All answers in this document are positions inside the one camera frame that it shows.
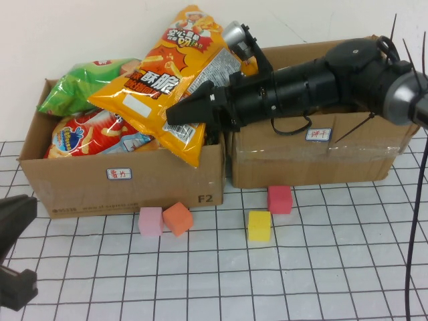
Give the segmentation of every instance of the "red snack bag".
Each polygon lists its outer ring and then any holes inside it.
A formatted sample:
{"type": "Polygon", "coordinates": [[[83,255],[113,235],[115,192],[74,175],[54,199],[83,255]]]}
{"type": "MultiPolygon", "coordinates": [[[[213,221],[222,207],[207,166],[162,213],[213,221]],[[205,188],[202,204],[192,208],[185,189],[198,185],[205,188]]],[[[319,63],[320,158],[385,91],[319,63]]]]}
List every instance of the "red snack bag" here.
{"type": "Polygon", "coordinates": [[[53,131],[45,158],[130,152],[151,140],[122,117],[98,109],[64,118],[53,131]]]}

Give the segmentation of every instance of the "pink cube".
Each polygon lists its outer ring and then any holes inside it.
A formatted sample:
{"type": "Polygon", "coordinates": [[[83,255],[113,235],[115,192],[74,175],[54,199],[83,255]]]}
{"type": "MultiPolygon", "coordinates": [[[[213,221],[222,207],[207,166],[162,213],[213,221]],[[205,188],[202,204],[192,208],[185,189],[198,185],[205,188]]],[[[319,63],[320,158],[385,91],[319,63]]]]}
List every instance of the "pink cube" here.
{"type": "Polygon", "coordinates": [[[161,236],[163,232],[162,207],[141,207],[138,227],[143,236],[161,236]]]}
{"type": "Polygon", "coordinates": [[[293,206],[290,186],[269,186],[267,189],[269,212],[272,214],[290,214],[293,206]]]}

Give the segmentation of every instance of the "orange chip bag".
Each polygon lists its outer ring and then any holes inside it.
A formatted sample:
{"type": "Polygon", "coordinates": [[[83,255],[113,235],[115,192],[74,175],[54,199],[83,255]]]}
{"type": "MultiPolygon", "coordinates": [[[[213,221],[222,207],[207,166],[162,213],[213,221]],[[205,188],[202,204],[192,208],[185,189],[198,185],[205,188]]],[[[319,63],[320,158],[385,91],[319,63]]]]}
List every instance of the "orange chip bag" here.
{"type": "MultiPolygon", "coordinates": [[[[199,166],[205,124],[170,126],[165,110],[192,94],[205,80],[228,85],[244,63],[221,37],[223,29],[196,5],[182,10],[133,73],[120,76],[89,97],[93,105],[121,115],[135,129],[199,166]]],[[[253,71],[246,62],[244,72],[253,71]]]]}

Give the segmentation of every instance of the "taped cardboard box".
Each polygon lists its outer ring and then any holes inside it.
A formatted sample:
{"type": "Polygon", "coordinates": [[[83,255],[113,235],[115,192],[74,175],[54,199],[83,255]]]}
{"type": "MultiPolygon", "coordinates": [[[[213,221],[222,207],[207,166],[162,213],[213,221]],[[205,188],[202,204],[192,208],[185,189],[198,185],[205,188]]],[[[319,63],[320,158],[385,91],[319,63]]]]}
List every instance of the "taped cardboard box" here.
{"type": "MultiPolygon", "coordinates": [[[[263,52],[274,69],[280,69],[324,56],[339,42],[272,47],[263,52]]],[[[311,115],[311,129],[295,136],[277,135],[270,121],[251,124],[229,135],[233,186],[255,189],[386,178],[395,157],[406,149],[419,127],[395,126],[375,117],[335,143],[368,116],[368,112],[347,110],[335,106],[330,109],[331,114],[311,115]]],[[[305,123],[302,117],[290,117],[277,119],[275,126],[291,131],[305,123]]]]}
{"type": "MultiPolygon", "coordinates": [[[[43,102],[55,80],[46,80],[43,102]]],[[[140,207],[220,205],[225,183],[224,139],[204,146],[195,169],[166,149],[44,159],[60,118],[36,112],[19,157],[51,218],[132,213],[140,207]]]]}

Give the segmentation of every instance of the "snack bag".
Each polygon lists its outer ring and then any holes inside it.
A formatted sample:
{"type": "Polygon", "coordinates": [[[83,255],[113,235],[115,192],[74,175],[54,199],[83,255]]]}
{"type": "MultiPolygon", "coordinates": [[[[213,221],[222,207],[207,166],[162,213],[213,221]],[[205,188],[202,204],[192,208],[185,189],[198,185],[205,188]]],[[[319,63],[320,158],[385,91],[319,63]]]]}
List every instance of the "snack bag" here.
{"type": "Polygon", "coordinates": [[[52,88],[40,112],[56,116],[69,116],[93,109],[88,97],[110,83],[114,78],[138,67],[140,60],[104,60],[74,66],[52,88]]]}
{"type": "Polygon", "coordinates": [[[227,85],[229,74],[241,69],[241,61],[227,49],[222,31],[196,5],[188,6],[139,68],[113,80],[90,96],[89,102],[121,115],[137,130],[153,135],[162,146],[198,167],[205,124],[170,126],[165,110],[205,80],[227,85]]]}
{"type": "Polygon", "coordinates": [[[45,158],[132,152],[151,140],[122,117],[98,109],[64,118],[53,131],[45,158]]]}

